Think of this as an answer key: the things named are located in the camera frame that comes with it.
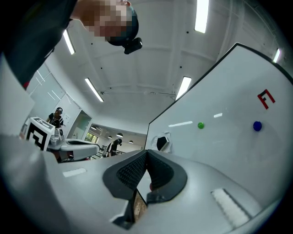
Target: green ball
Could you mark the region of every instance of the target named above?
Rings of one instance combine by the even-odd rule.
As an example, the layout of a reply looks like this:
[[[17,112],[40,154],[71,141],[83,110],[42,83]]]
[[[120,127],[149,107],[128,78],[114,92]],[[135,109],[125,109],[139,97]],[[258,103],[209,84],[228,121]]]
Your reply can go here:
[[[197,126],[199,129],[203,129],[205,127],[203,122],[199,122]]]

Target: black shirt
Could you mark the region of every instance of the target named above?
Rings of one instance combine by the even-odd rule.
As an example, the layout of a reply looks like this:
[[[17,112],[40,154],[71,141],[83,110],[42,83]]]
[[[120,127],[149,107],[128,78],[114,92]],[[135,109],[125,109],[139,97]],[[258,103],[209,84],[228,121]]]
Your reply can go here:
[[[63,118],[61,116],[59,116],[59,118],[57,119],[57,118],[54,118],[54,113],[51,113],[49,115],[49,119],[50,119],[49,123],[54,125],[55,128],[60,128],[61,125],[63,125]]]
[[[6,60],[22,85],[31,80],[62,38],[76,2],[35,0],[33,3],[29,1],[27,7],[23,8],[22,16],[13,25],[14,29],[4,47]]]

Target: person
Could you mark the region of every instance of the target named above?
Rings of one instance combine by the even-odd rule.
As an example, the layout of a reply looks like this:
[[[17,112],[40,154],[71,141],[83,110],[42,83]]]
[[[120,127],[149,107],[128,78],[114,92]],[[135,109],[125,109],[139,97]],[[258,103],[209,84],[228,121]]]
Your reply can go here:
[[[63,109],[58,107],[55,113],[51,113],[49,115],[47,122],[54,125],[55,128],[60,128],[63,125],[63,118],[61,117],[62,112]]]
[[[12,9],[16,16],[9,18],[3,52],[25,89],[54,51],[69,21],[81,21],[94,36],[108,41],[120,37],[133,40],[138,31],[137,15],[126,0],[29,0]],[[136,22],[133,33],[132,22]]]
[[[117,146],[122,145],[122,140],[119,138],[117,140],[114,140],[107,146],[107,148],[103,152],[103,157],[112,157],[116,155]]]

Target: red f logo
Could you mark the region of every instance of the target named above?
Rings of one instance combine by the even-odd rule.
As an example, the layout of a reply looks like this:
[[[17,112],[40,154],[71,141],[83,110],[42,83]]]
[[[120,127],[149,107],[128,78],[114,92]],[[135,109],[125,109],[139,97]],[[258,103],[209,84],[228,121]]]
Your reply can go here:
[[[269,96],[269,98],[272,101],[272,103],[275,102],[275,99],[273,98],[273,96],[270,94],[270,92],[267,89],[265,89],[265,91],[263,91],[261,94],[258,95],[258,98],[260,99],[261,103],[265,106],[266,109],[268,109],[269,107],[267,106],[267,104],[265,102],[266,98],[265,97],[262,98],[262,96],[264,94],[267,94]]]

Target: black mesh pad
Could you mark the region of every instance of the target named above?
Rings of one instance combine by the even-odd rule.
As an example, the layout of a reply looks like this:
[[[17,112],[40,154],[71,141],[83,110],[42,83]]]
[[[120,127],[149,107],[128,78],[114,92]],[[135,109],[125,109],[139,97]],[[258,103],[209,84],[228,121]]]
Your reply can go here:
[[[109,167],[103,174],[103,181],[114,197],[130,200],[146,169],[154,189],[147,195],[147,203],[173,199],[187,182],[187,174],[180,165],[154,150],[140,151]]]
[[[117,172],[118,179],[131,190],[135,190],[146,171],[146,154],[137,158]]]

